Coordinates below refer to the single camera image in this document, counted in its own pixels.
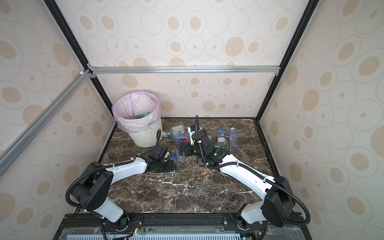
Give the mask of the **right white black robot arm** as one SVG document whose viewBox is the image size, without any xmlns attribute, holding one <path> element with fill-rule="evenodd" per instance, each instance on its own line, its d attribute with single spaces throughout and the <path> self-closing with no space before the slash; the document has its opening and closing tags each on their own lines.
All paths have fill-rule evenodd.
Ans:
<svg viewBox="0 0 384 240">
<path fill-rule="evenodd" d="M 246 230 L 255 222 L 267 221 L 276 227 L 283 227 L 295 206 L 291 187 L 286 179 L 275 179 L 242 163 L 223 148 L 216 148 L 202 129 L 188 127 L 190 144 L 186 153 L 202 160 L 203 166 L 229 175 L 256 193 L 261 201 L 245 204 L 236 214 L 235 222 Z"/>
</svg>

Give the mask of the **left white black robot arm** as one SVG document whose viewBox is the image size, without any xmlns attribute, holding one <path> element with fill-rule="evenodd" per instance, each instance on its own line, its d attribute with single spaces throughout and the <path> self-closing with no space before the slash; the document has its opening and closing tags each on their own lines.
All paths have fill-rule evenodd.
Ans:
<svg viewBox="0 0 384 240">
<path fill-rule="evenodd" d="M 93 162 L 66 192 L 69 205 L 81 208 L 111 223 L 125 226 L 126 212 L 109 198 L 109 191 L 116 182 L 145 173 L 174 173 L 175 163 L 171 152 L 162 146 L 134 158 L 115 164 L 102 165 Z"/>
</svg>

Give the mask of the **small blue label bottle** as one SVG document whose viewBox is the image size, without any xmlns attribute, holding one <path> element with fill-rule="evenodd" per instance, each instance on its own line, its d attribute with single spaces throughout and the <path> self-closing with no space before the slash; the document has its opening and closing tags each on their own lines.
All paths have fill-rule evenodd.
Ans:
<svg viewBox="0 0 384 240">
<path fill-rule="evenodd" d="M 165 177 L 167 180 L 171 180 L 175 175 L 175 172 L 167 172 L 165 173 Z"/>
</svg>

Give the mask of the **soda water bottle blue cap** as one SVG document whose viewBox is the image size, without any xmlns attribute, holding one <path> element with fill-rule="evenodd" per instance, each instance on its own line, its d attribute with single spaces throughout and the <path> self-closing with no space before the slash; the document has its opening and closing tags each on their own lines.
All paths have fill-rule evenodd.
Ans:
<svg viewBox="0 0 384 240">
<path fill-rule="evenodd" d="M 187 160 L 186 156 L 186 143 L 180 142 L 176 145 L 176 155 L 174 156 L 174 160 L 176 163 L 185 163 Z"/>
</svg>

